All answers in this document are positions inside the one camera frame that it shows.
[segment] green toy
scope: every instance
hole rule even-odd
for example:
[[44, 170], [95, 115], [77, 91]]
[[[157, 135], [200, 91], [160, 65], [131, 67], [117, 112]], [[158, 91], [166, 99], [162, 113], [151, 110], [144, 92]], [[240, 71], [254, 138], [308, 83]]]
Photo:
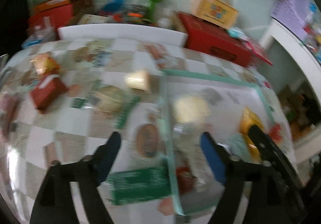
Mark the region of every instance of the green toy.
[[154, 14], [155, 14], [155, 6], [156, 3], [161, 2], [162, 0], [149, 0], [150, 5], [148, 7], [147, 19], [149, 19], [152, 23], [155, 22]]

